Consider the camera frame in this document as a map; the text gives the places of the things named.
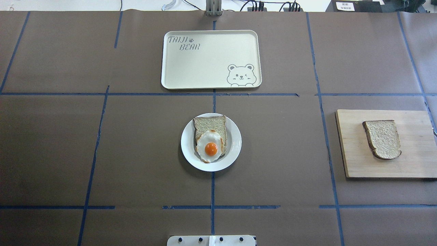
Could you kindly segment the bread slice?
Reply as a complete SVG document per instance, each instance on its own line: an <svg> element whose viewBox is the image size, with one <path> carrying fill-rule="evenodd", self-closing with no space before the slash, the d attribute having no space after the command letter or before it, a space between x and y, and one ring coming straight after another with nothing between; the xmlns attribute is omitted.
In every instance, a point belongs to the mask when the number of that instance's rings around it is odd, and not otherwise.
<svg viewBox="0 0 437 246"><path fill-rule="evenodd" d="M215 132L220 136L220 156L226 153L227 147L227 132L226 132L226 117L214 116L214 117L196 117L193 118L193 124L195 126L195 143L198 145L202 135L206 132Z"/></svg>
<svg viewBox="0 0 437 246"><path fill-rule="evenodd" d="M362 125L373 156L381 160L392 160L402 154L394 120L364 121Z"/></svg>

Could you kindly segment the bread slice under egg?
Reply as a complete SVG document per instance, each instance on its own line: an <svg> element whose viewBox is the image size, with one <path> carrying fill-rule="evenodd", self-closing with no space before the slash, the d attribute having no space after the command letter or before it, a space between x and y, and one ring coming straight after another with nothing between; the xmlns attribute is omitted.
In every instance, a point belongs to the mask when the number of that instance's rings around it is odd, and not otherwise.
<svg viewBox="0 0 437 246"><path fill-rule="evenodd" d="M227 147L227 132L226 132L226 117L214 116L214 117L196 117L193 118L193 124L195 126L195 143L198 145L202 135L206 132L215 132L220 136L220 156L226 153Z"/></svg>

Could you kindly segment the fried egg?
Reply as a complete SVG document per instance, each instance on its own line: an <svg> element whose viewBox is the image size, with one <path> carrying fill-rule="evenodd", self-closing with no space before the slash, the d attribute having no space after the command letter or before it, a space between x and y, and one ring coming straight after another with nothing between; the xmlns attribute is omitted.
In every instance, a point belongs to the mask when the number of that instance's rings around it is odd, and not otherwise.
<svg viewBox="0 0 437 246"><path fill-rule="evenodd" d="M208 130L196 138L195 151L204 163L214 162L223 154L223 138L215 130Z"/></svg>

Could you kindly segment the cream bear serving tray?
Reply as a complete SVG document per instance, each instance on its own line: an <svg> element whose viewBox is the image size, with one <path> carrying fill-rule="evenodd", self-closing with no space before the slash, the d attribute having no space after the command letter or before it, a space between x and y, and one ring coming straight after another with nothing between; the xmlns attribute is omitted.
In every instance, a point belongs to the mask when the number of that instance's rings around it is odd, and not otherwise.
<svg viewBox="0 0 437 246"><path fill-rule="evenodd" d="M253 30L169 31L161 84L168 90L256 88L262 83Z"/></svg>

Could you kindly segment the black box with label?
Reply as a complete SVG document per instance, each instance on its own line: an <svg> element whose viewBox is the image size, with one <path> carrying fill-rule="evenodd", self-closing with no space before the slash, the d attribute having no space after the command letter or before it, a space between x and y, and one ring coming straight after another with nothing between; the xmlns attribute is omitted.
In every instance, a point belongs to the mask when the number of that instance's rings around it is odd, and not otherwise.
<svg viewBox="0 0 437 246"><path fill-rule="evenodd" d="M325 12L382 13L382 8L379 1L331 0Z"/></svg>

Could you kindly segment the wooden cutting board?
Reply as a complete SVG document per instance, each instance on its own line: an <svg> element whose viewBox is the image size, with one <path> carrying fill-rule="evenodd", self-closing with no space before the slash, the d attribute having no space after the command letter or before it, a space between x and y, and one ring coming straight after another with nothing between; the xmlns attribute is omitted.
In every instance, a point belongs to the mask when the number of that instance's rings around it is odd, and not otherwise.
<svg viewBox="0 0 437 246"><path fill-rule="evenodd" d="M346 177L436 178L436 141L426 111L339 109L336 119ZM395 159L378 159L367 143L362 123L380 120L395 122L401 150Z"/></svg>

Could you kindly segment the aluminium frame post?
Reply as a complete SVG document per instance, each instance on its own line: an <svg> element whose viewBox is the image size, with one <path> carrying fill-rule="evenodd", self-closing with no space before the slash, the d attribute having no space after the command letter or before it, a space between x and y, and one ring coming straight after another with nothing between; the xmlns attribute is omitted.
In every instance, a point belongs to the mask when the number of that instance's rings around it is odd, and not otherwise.
<svg viewBox="0 0 437 246"><path fill-rule="evenodd" d="M222 0L206 0L207 16L221 16L222 14Z"/></svg>

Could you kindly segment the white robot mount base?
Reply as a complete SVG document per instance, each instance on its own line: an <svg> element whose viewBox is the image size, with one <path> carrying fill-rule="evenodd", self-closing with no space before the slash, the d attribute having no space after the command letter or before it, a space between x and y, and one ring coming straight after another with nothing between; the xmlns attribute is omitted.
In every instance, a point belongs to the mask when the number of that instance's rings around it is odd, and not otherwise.
<svg viewBox="0 0 437 246"><path fill-rule="evenodd" d="M252 235L175 235L167 246L256 246Z"/></svg>

